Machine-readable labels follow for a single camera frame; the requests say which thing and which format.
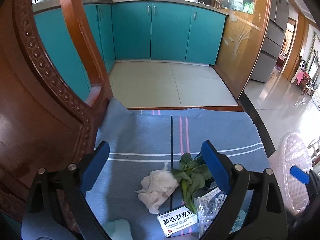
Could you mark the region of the teal kitchen cabinets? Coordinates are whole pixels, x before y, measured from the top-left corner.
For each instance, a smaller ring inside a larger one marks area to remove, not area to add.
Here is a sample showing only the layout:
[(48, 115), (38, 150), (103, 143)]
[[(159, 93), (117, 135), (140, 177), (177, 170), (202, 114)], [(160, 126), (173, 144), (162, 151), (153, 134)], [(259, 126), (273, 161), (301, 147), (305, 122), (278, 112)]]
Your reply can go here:
[[(84, 10), (107, 71), (119, 60), (215, 64), (226, 21), (215, 10), (174, 2), (89, 3)], [(84, 100), (91, 84), (61, 8), (44, 9), (34, 17), (57, 71)]]

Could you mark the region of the clear crumpled plastic wrapper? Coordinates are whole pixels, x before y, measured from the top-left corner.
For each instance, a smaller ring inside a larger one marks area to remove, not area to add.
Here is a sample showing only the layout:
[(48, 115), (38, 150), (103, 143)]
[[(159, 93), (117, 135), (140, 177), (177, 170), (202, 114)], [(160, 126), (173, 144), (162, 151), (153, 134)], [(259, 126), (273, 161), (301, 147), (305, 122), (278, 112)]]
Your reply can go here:
[(216, 187), (202, 197), (195, 198), (194, 203), (197, 211), (200, 238), (217, 216), (226, 197), (227, 194)]

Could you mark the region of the wooden chair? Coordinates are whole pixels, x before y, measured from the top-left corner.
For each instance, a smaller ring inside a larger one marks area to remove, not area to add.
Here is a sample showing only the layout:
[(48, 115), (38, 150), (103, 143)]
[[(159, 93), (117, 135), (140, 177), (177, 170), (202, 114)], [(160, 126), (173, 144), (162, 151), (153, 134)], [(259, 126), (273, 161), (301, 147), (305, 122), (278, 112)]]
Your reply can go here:
[(93, 152), (112, 90), (80, 0), (62, 0), (91, 89), (80, 99), (40, 39), (31, 0), (1, 0), (1, 213), (20, 222), (38, 170), (60, 171)]

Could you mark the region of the white tissue paper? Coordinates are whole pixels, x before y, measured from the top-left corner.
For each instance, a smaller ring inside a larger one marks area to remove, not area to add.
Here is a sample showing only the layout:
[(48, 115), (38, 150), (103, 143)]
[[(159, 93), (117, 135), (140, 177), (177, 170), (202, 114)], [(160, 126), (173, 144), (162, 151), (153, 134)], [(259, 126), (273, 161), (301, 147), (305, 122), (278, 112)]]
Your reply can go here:
[(130, 224), (125, 219), (118, 219), (102, 225), (112, 240), (133, 240)]

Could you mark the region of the green leafy vegetable scrap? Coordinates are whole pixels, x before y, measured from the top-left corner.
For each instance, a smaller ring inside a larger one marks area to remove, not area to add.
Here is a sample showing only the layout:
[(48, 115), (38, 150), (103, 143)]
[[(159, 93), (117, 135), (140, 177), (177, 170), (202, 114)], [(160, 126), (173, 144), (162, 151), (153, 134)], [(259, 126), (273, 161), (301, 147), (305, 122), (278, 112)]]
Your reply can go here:
[(213, 181), (213, 176), (201, 156), (192, 158), (191, 154), (186, 152), (182, 154), (178, 164), (179, 168), (172, 168), (171, 173), (181, 187), (185, 207), (196, 213), (194, 194), (208, 186)]

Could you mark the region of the white medicine box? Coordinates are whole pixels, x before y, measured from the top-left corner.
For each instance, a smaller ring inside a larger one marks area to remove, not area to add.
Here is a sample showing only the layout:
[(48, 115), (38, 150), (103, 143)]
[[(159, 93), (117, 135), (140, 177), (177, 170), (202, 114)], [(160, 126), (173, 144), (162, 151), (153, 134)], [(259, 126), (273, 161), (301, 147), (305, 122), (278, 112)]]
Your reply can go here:
[(166, 237), (171, 236), (197, 224), (197, 214), (193, 213), (186, 206), (157, 216), (157, 220)]

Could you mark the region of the blue striped towel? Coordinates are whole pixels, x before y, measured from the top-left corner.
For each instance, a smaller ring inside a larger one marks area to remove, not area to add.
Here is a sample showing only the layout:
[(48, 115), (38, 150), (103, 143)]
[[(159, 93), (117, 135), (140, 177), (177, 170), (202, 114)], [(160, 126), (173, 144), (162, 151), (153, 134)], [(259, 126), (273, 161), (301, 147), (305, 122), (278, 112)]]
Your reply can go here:
[(124, 219), (133, 239), (163, 239), (157, 216), (138, 199), (140, 182), (154, 170), (178, 168), (181, 155), (198, 155), (206, 140), (249, 171), (269, 167), (257, 128), (244, 112), (131, 111), (112, 99), (96, 138), (109, 143), (110, 156), (86, 194), (97, 220)]

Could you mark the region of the crumpled white tissue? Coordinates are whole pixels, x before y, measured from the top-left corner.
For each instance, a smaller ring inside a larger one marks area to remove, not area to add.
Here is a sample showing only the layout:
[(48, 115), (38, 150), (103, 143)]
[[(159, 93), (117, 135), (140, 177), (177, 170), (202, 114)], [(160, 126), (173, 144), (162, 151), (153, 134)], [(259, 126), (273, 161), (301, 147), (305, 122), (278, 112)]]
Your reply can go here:
[(150, 172), (140, 182), (142, 189), (136, 191), (138, 199), (144, 203), (149, 213), (153, 215), (159, 214), (161, 205), (179, 186), (179, 182), (168, 169), (168, 165), (169, 163), (165, 161), (163, 169)]

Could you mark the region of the silver refrigerator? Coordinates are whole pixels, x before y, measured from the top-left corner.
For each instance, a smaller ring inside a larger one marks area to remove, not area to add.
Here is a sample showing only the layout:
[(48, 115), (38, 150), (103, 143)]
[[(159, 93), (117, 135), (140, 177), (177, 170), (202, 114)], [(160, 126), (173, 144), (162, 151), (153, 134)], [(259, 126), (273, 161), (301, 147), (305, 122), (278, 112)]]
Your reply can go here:
[(250, 79), (266, 83), (280, 54), (289, 19), (289, 0), (271, 0), (266, 36)]

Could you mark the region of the wooden glass sliding door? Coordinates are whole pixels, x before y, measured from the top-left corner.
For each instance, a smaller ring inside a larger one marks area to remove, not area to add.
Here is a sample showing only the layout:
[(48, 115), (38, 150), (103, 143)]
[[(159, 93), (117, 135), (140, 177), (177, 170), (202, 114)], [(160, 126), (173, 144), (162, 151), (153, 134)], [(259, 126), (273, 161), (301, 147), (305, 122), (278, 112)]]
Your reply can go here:
[(271, 0), (253, 0), (253, 13), (228, 9), (214, 66), (232, 96), (238, 100), (257, 62), (267, 32)]

